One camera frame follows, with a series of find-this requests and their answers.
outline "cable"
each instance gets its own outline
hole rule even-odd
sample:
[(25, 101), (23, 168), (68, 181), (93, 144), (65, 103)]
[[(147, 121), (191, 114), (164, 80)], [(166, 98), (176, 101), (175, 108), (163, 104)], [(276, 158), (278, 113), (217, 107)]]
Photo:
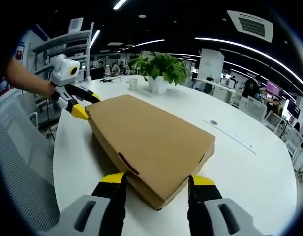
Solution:
[[(52, 68), (52, 70), (50, 71), (48, 80), (50, 80), (52, 72), (53, 72), (53, 68)], [(48, 100), (47, 100), (47, 99), (46, 99), (46, 102), (47, 102), (47, 123), (49, 124), (49, 104), (48, 104)], [(53, 136), (53, 133), (52, 133), (52, 131), (51, 131), (51, 127), (50, 127), (50, 126), (49, 126), (49, 131), (50, 131), (50, 134), (51, 134), (51, 136), (52, 136), (52, 138), (53, 138), (53, 141), (55, 142), (55, 138), (54, 138), (54, 136)]]

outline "ceiling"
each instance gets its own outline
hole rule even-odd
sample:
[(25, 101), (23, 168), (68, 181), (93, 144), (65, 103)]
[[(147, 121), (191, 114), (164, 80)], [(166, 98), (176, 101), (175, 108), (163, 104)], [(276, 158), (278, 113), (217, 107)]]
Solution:
[[(99, 54), (101, 50), (116, 52), (127, 48), (128, 44), (137, 45), (160, 39), (165, 41), (130, 48), (123, 52), (148, 50), (199, 55), (202, 48), (220, 50), (225, 61), (259, 73), (288, 92), (303, 95), (303, 85), (290, 72), (270, 59), (231, 44), (195, 40), (195, 37), (207, 37), (246, 45), (277, 59), (303, 80), (303, 51), (295, 41), (298, 37), (303, 42), (303, 32), (299, 26), (303, 8), (300, 5), (282, 5), (281, 2), (276, 4), (275, 1), (270, 1), (269, 5), (269, 1), (253, 4), (238, 0), (210, 1), (208, 4), (200, 0), (128, 0), (115, 11), (113, 7), (118, 1), (85, 1), (84, 5), (79, 5), (75, 10), (57, 6), (42, 15), (37, 23), (52, 38), (67, 33), (72, 18), (83, 17), (85, 30), (90, 28), (91, 22), (95, 22), (94, 32), (101, 32), (91, 48), (92, 54)], [(238, 32), (227, 10), (252, 14), (272, 22), (272, 43)], [(142, 14), (146, 15), (146, 18), (138, 17)], [(107, 46), (110, 42), (123, 44)], [(224, 68), (247, 72), (226, 63)]]

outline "white cup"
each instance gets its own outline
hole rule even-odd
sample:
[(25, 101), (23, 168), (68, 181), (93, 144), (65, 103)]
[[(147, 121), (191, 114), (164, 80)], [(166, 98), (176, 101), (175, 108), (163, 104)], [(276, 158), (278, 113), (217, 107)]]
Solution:
[(131, 90), (136, 90), (137, 89), (138, 79), (137, 78), (131, 78), (128, 81), (130, 83), (130, 89)]

